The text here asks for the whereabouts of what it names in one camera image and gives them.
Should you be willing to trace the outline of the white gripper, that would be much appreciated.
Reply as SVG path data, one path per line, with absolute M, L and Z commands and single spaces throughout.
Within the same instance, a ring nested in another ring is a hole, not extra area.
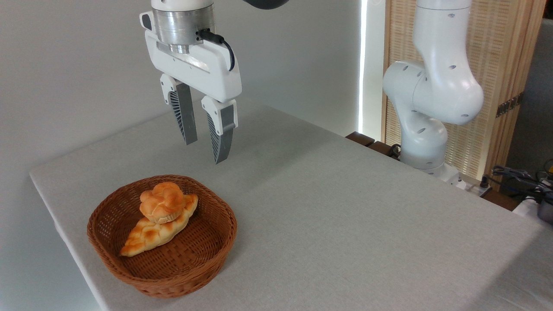
M 233 130 L 238 126 L 237 102 L 233 100 L 242 93 L 238 62 L 230 70 L 227 47 L 210 41 L 188 47 L 187 54 L 173 52 L 158 40 L 153 12 L 142 13 L 140 19 L 152 64 L 163 73 L 160 83 L 164 100 L 172 108 L 185 143 L 197 141 L 192 87 L 206 95 L 201 104 L 207 114 L 214 161 L 225 161 Z

